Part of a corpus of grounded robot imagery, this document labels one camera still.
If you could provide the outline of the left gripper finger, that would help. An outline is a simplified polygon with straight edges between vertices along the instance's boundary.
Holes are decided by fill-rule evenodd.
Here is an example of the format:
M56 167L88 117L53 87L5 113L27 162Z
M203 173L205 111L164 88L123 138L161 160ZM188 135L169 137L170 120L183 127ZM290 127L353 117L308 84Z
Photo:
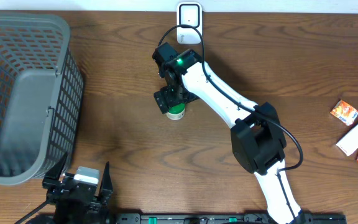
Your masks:
M60 160L45 174L44 179L58 180L62 174L67 160L68 153L65 152Z
M101 185L99 189L99 195L98 195L99 201L101 202L102 205L107 205L109 203L112 193L113 193L113 186L111 182L111 176L109 173L109 162L107 162L104 168Z

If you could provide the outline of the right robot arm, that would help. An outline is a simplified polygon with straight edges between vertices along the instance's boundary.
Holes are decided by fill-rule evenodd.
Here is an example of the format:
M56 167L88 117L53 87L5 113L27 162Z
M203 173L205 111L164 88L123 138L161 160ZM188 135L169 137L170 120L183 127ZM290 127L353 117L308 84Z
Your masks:
M161 112L181 116L181 106L203 100L229 127L232 153L247 172L256 176L269 216L277 223L299 223L302 210L285 173L288 131L280 124L276 109L238 94L194 50L180 54L164 43L156 47L152 58L167 82L154 94Z

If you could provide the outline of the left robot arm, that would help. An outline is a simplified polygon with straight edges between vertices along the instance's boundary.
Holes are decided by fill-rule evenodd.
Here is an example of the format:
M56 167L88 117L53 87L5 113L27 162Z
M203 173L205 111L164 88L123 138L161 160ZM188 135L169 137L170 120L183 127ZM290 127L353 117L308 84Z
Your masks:
M42 187L46 200L23 220L27 223L114 223L109 216L109 201L113 186L109 163L103 174L99 170L80 166L74 174L64 173L68 154L45 174Z

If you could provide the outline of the green lid jar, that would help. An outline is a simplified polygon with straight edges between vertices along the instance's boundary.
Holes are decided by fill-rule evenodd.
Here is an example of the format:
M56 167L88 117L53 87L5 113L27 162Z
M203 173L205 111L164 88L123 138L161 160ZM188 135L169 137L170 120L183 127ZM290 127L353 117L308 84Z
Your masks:
M168 110L166 116L174 121L182 119L182 117L185 115L185 108L186 106L184 103L176 105Z

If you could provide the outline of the orange snack packet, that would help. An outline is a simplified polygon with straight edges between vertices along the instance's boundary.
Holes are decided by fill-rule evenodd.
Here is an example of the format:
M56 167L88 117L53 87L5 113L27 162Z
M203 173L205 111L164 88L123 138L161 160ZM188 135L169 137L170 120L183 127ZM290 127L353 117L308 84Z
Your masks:
M358 116L358 110L346 103L343 100L339 100L334 108L330 111L330 114L341 120L346 126L350 126L354 123Z

